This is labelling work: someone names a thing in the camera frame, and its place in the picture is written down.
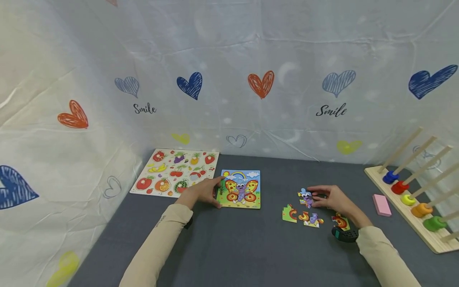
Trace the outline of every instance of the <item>wooden board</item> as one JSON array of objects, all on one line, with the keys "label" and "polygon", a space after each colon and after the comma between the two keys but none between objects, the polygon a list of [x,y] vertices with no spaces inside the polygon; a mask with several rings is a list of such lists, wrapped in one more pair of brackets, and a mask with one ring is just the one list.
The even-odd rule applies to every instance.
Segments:
[{"label": "wooden board", "polygon": [[395,194],[391,190],[391,185],[382,181],[382,177],[388,172],[387,169],[384,169],[382,173],[378,173],[378,169],[381,166],[374,166],[371,168],[366,168],[365,173],[373,181],[373,183],[379,188],[379,190],[387,197],[387,199],[392,202],[392,205],[395,206],[397,211],[405,218],[405,220],[411,225],[411,227],[416,231],[416,233],[422,238],[422,240],[429,246],[429,248],[435,253],[445,253],[454,250],[459,250],[459,241],[457,239],[452,239],[448,242],[442,242],[440,238],[449,235],[449,231],[445,228],[438,230],[437,232],[428,231],[423,225],[422,222],[428,218],[431,218],[432,215],[426,215],[423,218],[417,218],[411,214],[411,208],[419,204],[416,200],[416,203],[413,206],[407,206],[402,203],[400,197],[405,194],[411,194],[409,191],[405,191],[401,195]]}]

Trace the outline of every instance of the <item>heart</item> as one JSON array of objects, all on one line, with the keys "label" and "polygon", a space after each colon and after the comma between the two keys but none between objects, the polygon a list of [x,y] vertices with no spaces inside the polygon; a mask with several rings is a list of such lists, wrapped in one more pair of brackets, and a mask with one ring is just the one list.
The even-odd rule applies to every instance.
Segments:
[{"label": "heart", "polygon": [[123,79],[116,78],[115,85],[120,91],[131,94],[137,98],[137,92],[139,91],[140,84],[136,78],[127,77],[124,81]]},{"label": "heart", "polygon": [[347,70],[338,76],[337,73],[328,74],[322,82],[322,89],[332,93],[335,98],[355,80],[356,73],[353,70]]},{"label": "heart", "polygon": [[179,141],[179,142],[183,143],[184,145],[187,145],[190,142],[190,135],[189,134],[182,134],[182,135],[172,134],[172,137],[176,141]]},{"label": "heart", "polygon": [[342,154],[351,154],[358,150],[358,148],[362,145],[361,141],[338,141],[336,143],[336,147],[338,151]]},{"label": "heart", "polygon": [[[414,146],[413,147],[413,153],[415,153],[419,149],[419,146]],[[423,166],[426,164],[431,158],[433,158],[435,154],[431,154],[427,151],[423,151],[422,159],[419,159],[419,157],[416,157],[416,162],[418,163],[419,167]],[[429,166],[427,169],[436,169],[442,164],[442,159],[439,158],[433,165]]]},{"label": "heart", "polygon": [[77,101],[71,100],[68,105],[72,114],[60,113],[57,115],[57,120],[69,128],[87,129],[89,126],[88,118],[80,104]]},{"label": "heart", "polygon": [[49,278],[46,287],[59,287],[77,272],[80,259],[73,251],[65,252],[59,258],[59,269]]},{"label": "heart", "polygon": [[[113,186],[110,183],[110,181],[114,181],[114,184],[116,184],[115,188],[113,188]],[[105,189],[105,191],[103,193],[103,197],[105,197],[106,199],[115,197],[121,192],[121,183],[119,183],[119,180],[116,177],[114,177],[113,175],[108,177],[107,184],[108,184],[109,188]]]},{"label": "heart", "polygon": [[194,72],[191,74],[189,82],[182,77],[178,77],[177,86],[179,86],[185,94],[198,100],[199,92],[202,87],[202,75],[200,72]]},{"label": "heart", "polygon": [[420,100],[449,79],[457,69],[457,65],[449,65],[432,76],[430,76],[428,71],[419,71],[409,79],[408,89]]},{"label": "heart", "polygon": [[15,207],[39,197],[14,168],[0,165],[0,209]]},{"label": "heart", "polygon": [[260,98],[264,99],[269,91],[271,91],[271,87],[274,83],[274,72],[267,71],[266,74],[263,76],[263,80],[260,81],[260,77],[256,74],[250,74],[247,78],[249,81],[249,85],[252,90],[257,94]]},{"label": "heart", "polygon": [[118,7],[118,0],[105,0],[105,1],[107,1],[110,4],[112,4],[115,7]]},{"label": "heart", "polygon": [[232,145],[234,145],[235,147],[238,147],[238,148],[241,148],[241,147],[245,146],[246,142],[247,142],[247,138],[246,138],[245,135],[238,135],[236,138],[234,138],[233,136],[228,135],[228,136],[226,136],[226,140],[230,144],[232,144]]}]

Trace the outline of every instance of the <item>wrist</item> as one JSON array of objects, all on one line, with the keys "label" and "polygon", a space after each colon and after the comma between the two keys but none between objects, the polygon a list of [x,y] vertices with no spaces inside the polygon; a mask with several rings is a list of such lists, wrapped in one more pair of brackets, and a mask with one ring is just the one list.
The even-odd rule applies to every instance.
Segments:
[{"label": "wrist", "polygon": [[357,205],[354,205],[349,211],[344,214],[345,217],[349,218],[358,229],[373,226],[370,219],[366,216],[366,214],[358,208]]},{"label": "wrist", "polygon": [[189,190],[188,188],[183,191],[180,197],[175,202],[176,204],[182,204],[187,206],[190,210],[193,209],[196,201],[198,200],[198,194],[193,190]]}]

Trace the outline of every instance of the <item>pink block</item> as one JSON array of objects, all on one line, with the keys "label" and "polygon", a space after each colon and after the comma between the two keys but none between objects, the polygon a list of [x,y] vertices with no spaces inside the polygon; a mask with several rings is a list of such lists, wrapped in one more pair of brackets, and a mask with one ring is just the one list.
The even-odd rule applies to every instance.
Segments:
[{"label": "pink block", "polygon": [[389,208],[389,203],[384,195],[374,194],[373,202],[375,203],[376,212],[382,216],[391,216],[392,212]]}]

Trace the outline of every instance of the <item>white fabric backdrop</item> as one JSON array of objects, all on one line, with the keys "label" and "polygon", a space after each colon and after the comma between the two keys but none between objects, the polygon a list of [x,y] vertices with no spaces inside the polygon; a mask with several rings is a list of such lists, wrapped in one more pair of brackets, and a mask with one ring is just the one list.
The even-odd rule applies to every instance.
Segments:
[{"label": "white fabric backdrop", "polygon": [[[405,157],[440,139],[417,169],[459,142],[459,75],[420,99],[408,89],[415,73],[433,79],[459,63],[458,12],[455,0],[4,0],[0,206],[15,187],[38,197],[0,208],[2,284],[65,286],[154,147],[380,163],[423,125]],[[259,96],[248,77],[268,71]],[[195,72],[192,97],[177,78]],[[87,123],[81,113],[58,121],[71,100]],[[317,116],[344,103],[338,117]],[[453,149],[421,183],[458,159]]]}]

